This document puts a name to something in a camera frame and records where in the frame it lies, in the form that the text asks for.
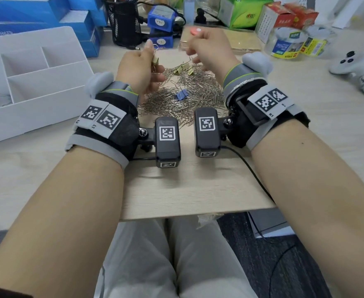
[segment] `hand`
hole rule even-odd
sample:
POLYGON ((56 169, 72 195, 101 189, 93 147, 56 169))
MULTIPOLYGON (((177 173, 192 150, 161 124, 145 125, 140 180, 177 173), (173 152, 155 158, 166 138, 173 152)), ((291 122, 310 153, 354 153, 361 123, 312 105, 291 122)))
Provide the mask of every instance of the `hand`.
POLYGON ((126 52, 118 66, 116 80, 129 84, 138 95, 157 91, 158 83, 165 81, 165 76, 161 74, 165 69, 161 65, 152 65, 154 53, 151 40, 147 40, 142 51, 126 52))
POLYGON ((234 56, 229 40, 222 29, 202 29, 189 42, 187 55, 197 56, 193 63, 203 63, 205 69, 215 74, 217 81, 223 81, 229 70, 241 62, 234 56))

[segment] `red box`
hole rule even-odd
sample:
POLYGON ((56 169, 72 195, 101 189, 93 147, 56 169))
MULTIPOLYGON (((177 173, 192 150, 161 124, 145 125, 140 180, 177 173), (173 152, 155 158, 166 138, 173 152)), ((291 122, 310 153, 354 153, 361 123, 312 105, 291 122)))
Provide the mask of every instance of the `red box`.
POLYGON ((286 3, 284 7, 289 9, 295 14, 293 27, 297 29, 302 29, 307 26, 314 24, 319 13, 313 9, 308 9, 298 3, 286 3))
POLYGON ((264 43, 267 42, 273 28, 291 27, 294 23, 295 14, 284 8, 281 2, 264 4, 255 32, 264 43))

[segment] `gray carpet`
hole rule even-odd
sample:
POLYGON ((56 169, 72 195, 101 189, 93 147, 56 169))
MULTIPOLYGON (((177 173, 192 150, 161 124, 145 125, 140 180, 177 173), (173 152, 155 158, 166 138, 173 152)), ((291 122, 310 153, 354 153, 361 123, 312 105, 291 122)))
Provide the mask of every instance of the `gray carpet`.
MULTIPOLYGON (((237 255, 258 298, 269 297, 269 278, 275 262, 290 246, 272 278, 273 298, 331 298, 323 276, 296 236, 255 239, 246 213, 231 213, 219 220, 222 233, 237 255)), ((6 232, 0 232, 0 242, 6 232)))

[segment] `black mesh pencil holder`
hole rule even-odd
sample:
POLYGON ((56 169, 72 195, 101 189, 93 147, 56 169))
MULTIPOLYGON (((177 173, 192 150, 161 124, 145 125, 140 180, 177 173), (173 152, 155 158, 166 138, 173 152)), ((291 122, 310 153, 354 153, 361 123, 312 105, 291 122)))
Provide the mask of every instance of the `black mesh pencil holder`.
POLYGON ((137 1, 106 2, 113 42, 128 49, 135 49, 143 42, 137 1))

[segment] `leg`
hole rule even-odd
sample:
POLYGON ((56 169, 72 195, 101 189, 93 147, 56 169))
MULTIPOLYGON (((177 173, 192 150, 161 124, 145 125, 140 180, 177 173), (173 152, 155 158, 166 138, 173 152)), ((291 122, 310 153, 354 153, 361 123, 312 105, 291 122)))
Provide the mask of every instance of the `leg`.
POLYGON ((179 297, 258 298, 218 223, 196 229, 197 222, 197 216, 169 219, 179 297))
MULTIPOLYGON (((118 224, 103 263, 104 298, 177 298, 176 274, 164 220, 149 219, 118 224)), ((99 274, 95 298, 103 283, 99 274)))

